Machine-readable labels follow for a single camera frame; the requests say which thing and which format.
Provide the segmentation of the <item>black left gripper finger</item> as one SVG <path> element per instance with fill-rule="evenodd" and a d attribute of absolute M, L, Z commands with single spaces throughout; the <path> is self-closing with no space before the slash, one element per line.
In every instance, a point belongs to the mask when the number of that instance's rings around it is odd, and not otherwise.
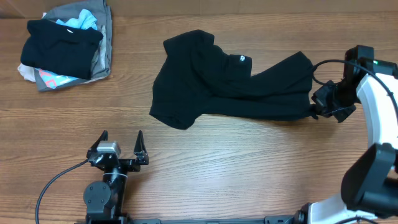
<path fill-rule="evenodd" d="M 144 144 L 144 135 L 140 130 L 137 135 L 136 144 L 134 146 L 134 155 L 136 156 L 136 164 L 148 165 L 149 155 Z"/>
<path fill-rule="evenodd" d="M 104 130 L 101 134 L 101 136 L 95 141 L 95 143 L 88 149 L 86 153 L 86 157 L 90 158 L 91 155 L 95 152 L 98 152 L 97 148 L 98 145 L 100 144 L 101 141 L 107 141 L 108 140 L 108 132 L 107 130 Z"/>

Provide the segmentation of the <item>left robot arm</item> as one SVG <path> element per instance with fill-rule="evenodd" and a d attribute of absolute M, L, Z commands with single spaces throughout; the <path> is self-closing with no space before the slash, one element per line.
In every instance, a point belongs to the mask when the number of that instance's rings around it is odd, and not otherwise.
<path fill-rule="evenodd" d="M 103 179 L 90 183 L 83 194 L 87 223 L 131 223 L 131 217 L 122 212 L 127 175 L 139 172 L 141 165 L 148 165 L 149 155 L 144 145 L 142 131 L 138 132 L 133 159 L 121 159 L 117 141 L 108 140 L 103 131 L 90 147 L 86 157 L 92 167 L 103 171 Z"/>

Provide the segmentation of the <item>black t-shirt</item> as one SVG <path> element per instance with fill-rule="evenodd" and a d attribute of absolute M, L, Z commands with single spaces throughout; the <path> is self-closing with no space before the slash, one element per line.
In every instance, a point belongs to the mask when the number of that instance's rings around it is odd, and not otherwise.
<path fill-rule="evenodd" d="M 193 30 L 164 41 L 167 58 L 157 75 L 149 114 L 188 129 L 203 114 L 295 121 L 316 118 L 308 94 L 311 61 L 297 52 L 252 75 L 252 59 L 226 54 L 213 34 Z"/>

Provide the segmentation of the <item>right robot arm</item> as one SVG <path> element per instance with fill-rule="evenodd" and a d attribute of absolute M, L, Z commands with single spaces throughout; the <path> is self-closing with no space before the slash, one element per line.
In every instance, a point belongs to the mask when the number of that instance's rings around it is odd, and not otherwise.
<path fill-rule="evenodd" d="M 368 150 L 343 177 L 340 192 L 308 203 L 287 223 L 375 223 L 397 216 L 397 64 L 374 57 L 372 47 L 345 53 L 343 79 L 322 84 L 312 96 L 318 115 L 344 121 L 360 103 L 368 129 Z"/>

